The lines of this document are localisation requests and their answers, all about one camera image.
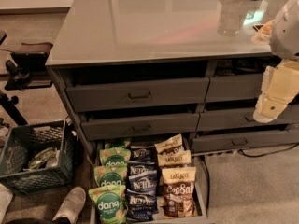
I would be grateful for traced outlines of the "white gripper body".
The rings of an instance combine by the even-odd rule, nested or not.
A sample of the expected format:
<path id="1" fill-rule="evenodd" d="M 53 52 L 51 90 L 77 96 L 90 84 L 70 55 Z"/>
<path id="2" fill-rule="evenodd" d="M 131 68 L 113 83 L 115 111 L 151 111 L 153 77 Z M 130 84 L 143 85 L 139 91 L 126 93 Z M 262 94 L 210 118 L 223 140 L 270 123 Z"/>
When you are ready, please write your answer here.
<path id="1" fill-rule="evenodd" d="M 260 123 L 269 123 L 299 94 L 299 62 L 282 60 L 276 67 L 267 66 L 261 92 L 253 118 Z"/>

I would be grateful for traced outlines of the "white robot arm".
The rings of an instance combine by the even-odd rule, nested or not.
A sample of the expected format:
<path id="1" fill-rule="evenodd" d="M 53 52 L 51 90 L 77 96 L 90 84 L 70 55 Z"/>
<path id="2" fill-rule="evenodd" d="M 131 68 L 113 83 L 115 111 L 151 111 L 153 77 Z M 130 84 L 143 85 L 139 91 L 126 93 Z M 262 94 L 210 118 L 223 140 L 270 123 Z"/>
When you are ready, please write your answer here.
<path id="1" fill-rule="evenodd" d="M 276 67 L 265 68 L 261 94 L 253 113 L 256 121 L 268 123 L 299 94 L 299 0 L 288 0 L 252 41 L 267 41 L 271 52 L 281 58 Z"/>

